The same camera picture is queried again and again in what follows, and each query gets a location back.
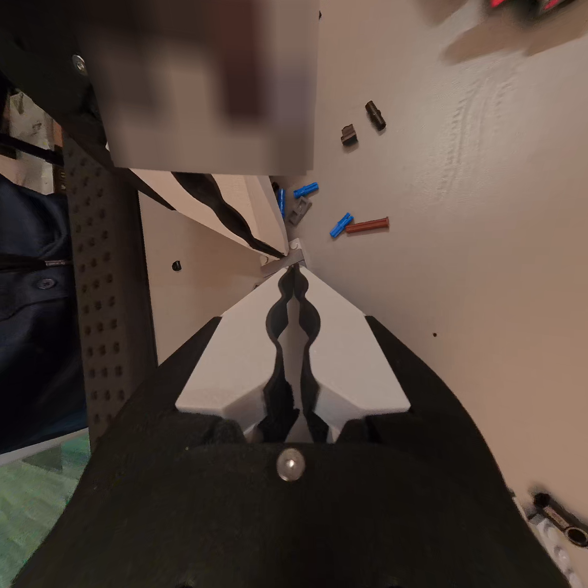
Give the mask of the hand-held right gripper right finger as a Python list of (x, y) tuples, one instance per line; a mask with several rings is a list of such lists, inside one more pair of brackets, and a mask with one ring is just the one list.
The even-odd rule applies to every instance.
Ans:
[(408, 412), (408, 397), (367, 316), (308, 269), (294, 272), (307, 336), (300, 395), (312, 440), (334, 442), (351, 420)]

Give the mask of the grey lego car model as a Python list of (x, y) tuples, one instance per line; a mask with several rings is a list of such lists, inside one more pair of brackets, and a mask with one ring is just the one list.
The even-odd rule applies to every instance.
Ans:
[(521, 16), (528, 19), (540, 19), (576, 1), (485, 1), (491, 12), (496, 12), (506, 5), (513, 4)]

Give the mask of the brown lego axle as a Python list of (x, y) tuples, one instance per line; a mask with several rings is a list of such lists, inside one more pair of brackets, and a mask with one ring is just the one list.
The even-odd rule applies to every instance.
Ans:
[(375, 219), (366, 222), (359, 222), (359, 223), (352, 223), (348, 224), (345, 227), (346, 233), (362, 233), (362, 232), (369, 232), (375, 231), (379, 229), (388, 229), (390, 225), (390, 220), (388, 217), (384, 217), (381, 219)]

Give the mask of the dark grey wide lego tile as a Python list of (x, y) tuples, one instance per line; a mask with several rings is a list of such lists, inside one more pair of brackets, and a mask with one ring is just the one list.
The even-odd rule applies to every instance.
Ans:
[(299, 264), (307, 268), (305, 258), (302, 250), (295, 250), (293, 255), (289, 255), (282, 259), (268, 262), (261, 267), (262, 278), (267, 279), (282, 269), (287, 269), (293, 265)]

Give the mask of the pile of dark lego pieces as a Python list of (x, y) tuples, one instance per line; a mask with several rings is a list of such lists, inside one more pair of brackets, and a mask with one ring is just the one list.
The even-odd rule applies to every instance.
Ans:
[(576, 570), (570, 550), (587, 551), (587, 523), (565, 510), (549, 493), (535, 493), (532, 505), (522, 504), (512, 489), (509, 494), (569, 586), (587, 587), (587, 579)]

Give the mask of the group of small lego connectors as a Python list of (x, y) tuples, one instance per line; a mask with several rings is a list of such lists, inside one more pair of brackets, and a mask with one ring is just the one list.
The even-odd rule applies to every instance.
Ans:
[[(373, 128), (379, 134), (381, 134), (386, 129), (386, 121), (382, 116), (380, 109), (375, 105), (375, 103), (372, 100), (368, 101), (364, 108)], [(353, 124), (349, 124), (343, 127), (341, 134), (342, 146), (345, 149), (349, 150), (350, 148), (358, 145), (359, 140), (357, 138), (357, 132)], [(297, 226), (300, 223), (300, 221), (303, 219), (303, 217), (311, 207), (311, 202), (309, 201), (308, 196), (314, 194), (318, 190), (318, 183), (312, 182), (293, 191), (295, 204), (285, 217), (286, 223), (292, 226)], [(346, 213), (341, 220), (337, 221), (334, 228), (331, 229), (331, 231), (329, 232), (329, 236), (332, 239), (338, 238), (342, 233), (346, 233), (345, 227), (348, 224), (352, 223), (359, 222), (355, 222), (355, 218), (350, 213)]]

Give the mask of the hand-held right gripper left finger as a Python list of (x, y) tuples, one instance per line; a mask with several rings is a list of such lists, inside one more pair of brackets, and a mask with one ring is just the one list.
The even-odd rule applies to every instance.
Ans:
[(280, 335), (288, 327), (296, 267), (281, 269), (226, 311), (177, 401), (183, 413), (219, 416), (281, 443), (295, 424)]

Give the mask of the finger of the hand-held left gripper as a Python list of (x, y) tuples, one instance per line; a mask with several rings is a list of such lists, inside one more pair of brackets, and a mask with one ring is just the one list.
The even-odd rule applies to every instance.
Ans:
[(249, 246), (265, 254), (287, 254), (284, 221), (268, 176), (212, 174), (222, 204)]
[(229, 211), (222, 204), (212, 174), (153, 171), (131, 169), (131, 171), (158, 194), (174, 210), (199, 224), (231, 239), (269, 259), (280, 259), (286, 254), (265, 254), (253, 249), (231, 223)]

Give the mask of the black perforated panel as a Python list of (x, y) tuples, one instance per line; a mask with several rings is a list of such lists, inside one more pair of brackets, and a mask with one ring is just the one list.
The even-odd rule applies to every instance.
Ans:
[(63, 134), (91, 450), (157, 368), (138, 193)]

